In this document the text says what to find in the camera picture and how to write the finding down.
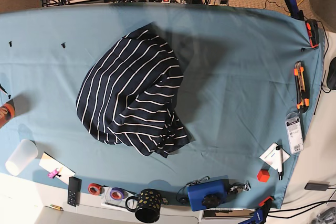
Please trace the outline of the navy white striped t-shirt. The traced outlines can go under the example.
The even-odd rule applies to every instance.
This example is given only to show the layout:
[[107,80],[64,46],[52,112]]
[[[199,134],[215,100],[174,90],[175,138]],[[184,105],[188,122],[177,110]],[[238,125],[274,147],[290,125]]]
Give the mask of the navy white striped t-shirt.
[[183,78],[173,49],[146,25],[120,38],[91,67],[77,96],[77,116],[99,142],[168,157],[191,140],[175,112]]

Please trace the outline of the blue box with black knob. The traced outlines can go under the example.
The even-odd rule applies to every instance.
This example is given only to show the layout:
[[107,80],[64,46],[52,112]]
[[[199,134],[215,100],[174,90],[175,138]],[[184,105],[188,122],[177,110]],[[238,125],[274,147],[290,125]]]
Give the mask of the blue box with black knob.
[[192,211],[216,208],[226,201],[227,192],[222,180],[187,186],[187,196]]

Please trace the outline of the purple tape roll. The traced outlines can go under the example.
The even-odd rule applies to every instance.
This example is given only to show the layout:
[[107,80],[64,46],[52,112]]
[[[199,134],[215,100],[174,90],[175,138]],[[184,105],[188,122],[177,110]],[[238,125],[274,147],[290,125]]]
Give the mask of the purple tape roll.
[[121,201],[124,198],[124,190],[121,188],[113,187],[110,191],[110,197],[113,200]]

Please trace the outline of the metal carabiner keys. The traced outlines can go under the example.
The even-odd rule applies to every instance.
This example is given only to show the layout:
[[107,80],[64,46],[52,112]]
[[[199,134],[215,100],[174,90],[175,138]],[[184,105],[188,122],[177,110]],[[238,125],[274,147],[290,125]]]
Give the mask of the metal carabiner keys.
[[249,181],[245,181],[244,183],[234,183],[230,186],[228,194],[229,195],[237,195],[241,192],[244,191],[250,191],[251,190],[251,186]]

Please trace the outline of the red tape roll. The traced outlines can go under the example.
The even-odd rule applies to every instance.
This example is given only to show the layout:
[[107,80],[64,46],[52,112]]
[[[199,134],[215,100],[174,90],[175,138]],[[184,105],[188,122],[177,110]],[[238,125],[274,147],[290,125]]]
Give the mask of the red tape roll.
[[92,195],[100,195],[102,193],[102,186],[96,183],[91,183],[88,186],[88,192]]

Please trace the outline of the white paper card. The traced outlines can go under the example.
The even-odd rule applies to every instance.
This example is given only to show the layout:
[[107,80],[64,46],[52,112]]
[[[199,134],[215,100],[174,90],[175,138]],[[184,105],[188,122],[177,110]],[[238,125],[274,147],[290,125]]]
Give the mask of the white paper card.
[[270,147],[260,155],[260,159],[272,167],[274,170],[277,170],[277,157],[276,157],[276,146],[277,143],[272,143]]

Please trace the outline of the red cube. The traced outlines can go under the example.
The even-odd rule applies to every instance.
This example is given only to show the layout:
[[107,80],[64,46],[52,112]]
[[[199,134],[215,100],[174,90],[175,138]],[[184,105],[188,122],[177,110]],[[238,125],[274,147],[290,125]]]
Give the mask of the red cube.
[[257,174],[257,179],[263,183],[266,183],[269,177],[270,177],[269,171],[266,169],[261,169]]

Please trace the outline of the clear plastic blister pack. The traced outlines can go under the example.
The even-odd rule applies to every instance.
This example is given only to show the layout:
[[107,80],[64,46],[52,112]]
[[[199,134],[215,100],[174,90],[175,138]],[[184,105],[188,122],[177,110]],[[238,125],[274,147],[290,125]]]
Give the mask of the clear plastic blister pack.
[[285,125],[291,154],[301,152],[304,146],[299,114],[289,113],[285,118]]

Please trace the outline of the black remote control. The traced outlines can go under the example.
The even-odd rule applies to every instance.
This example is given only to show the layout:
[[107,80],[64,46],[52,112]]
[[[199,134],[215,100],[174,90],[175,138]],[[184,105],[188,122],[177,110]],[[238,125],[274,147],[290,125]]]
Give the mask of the black remote control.
[[79,201],[81,190],[81,179],[77,177],[69,177],[68,182],[68,196],[67,196],[67,204],[76,207]]

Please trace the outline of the orange black utility knife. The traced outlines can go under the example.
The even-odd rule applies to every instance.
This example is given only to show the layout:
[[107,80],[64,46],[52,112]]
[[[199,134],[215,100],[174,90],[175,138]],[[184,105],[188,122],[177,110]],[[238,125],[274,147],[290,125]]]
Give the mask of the orange black utility knife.
[[305,69],[301,61],[295,63],[294,76],[296,83],[296,104],[299,113],[304,114],[309,108],[309,86],[305,82]]

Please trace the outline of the white cardboard sheet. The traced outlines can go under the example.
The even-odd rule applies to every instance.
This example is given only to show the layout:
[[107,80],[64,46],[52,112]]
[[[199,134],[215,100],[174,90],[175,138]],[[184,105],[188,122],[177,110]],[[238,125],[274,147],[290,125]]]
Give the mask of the white cardboard sheet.
[[58,178],[60,181],[62,181],[66,185],[68,185],[69,177],[75,176],[74,171],[72,171],[67,166],[63,165],[62,163],[54,159],[52,156],[50,156],[46,152],[42,154],[40,162],[39,162],[39,166],[43,168],[44,170],[46,170],[48,174],[56,168],[61,168],[61,172],[60,172],[61,177],[55,177],[55,178]]

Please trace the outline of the blue orange clamp bottom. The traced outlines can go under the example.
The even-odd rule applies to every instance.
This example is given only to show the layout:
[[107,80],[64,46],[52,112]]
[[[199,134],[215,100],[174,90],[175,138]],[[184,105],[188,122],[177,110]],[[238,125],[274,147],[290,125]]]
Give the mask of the blue orange clamp bottom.
[[260,224],[265,223],[268,213],[271,209],[272,201],[274,200],[273,196],[268,196],[260,204],[259,208],[255,210],[252,217],[240,222],[239,224]]

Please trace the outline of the blue clamp top right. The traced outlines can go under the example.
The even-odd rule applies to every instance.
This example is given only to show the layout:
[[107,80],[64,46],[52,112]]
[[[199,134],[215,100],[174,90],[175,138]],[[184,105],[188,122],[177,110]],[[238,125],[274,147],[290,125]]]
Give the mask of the blue clamp top right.
[[284,0],[289,11],[289,16],[297,20],[304,20],[303,11],[298,8],[296,0]]

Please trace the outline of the orange can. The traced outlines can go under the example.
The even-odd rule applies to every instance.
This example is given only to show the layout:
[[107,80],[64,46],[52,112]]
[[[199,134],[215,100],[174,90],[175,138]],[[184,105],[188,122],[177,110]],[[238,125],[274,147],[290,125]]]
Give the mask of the orange can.
[[7,124],[14,116],[14,106],[10,103],[3,104],[0,109],[0,128]]

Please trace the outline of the orange black clamp right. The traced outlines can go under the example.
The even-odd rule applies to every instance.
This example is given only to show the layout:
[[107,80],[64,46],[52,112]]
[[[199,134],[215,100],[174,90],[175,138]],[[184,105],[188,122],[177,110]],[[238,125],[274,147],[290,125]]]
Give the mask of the orange black clamp right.
[[309,42],[311,48],[317,48],[320,43],[319,38],[319,26],[315,19],[307,19],[306,20],[306,29],[309,37]]

